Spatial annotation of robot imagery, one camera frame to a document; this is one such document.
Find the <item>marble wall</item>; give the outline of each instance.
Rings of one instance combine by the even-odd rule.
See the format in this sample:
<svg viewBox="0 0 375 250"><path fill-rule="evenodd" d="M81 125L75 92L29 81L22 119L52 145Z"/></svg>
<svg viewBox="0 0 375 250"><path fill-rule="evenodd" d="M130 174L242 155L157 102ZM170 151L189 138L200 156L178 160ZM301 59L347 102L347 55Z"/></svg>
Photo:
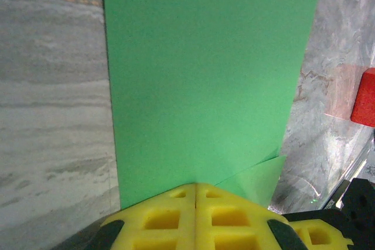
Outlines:
<svg viewBox="0 0 375 250"><path fill-rule="evenodd" d="M272 208L317 208L371 129L324 114L332 70L374 65L375 0L319 0ZM101 0L0 0L0 249L49 249L119 209Z"/></svg>

